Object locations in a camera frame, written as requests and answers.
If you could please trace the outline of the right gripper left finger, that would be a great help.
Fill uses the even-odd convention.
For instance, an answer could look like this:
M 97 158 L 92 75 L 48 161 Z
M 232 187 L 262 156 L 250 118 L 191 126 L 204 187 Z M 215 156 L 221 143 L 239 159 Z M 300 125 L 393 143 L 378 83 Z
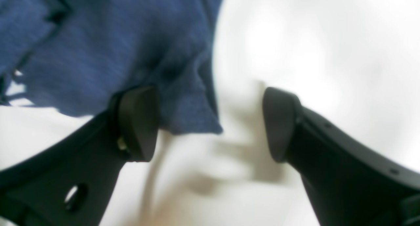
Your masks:
M 68 137 L 1 171 L 1 219 L 16 226 L 98 226 L 127 162 L 153 158 L 159 129 L 154 87 L 114 95 Z

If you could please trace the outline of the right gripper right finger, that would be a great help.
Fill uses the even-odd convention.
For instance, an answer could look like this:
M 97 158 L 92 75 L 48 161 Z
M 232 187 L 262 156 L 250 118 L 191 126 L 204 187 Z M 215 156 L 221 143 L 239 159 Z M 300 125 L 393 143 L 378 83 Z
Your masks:
M 290 92 L 262 99 L 272 159 L 299 174 L 321 226 L 418 226 L 419 173 L 348 136 Z

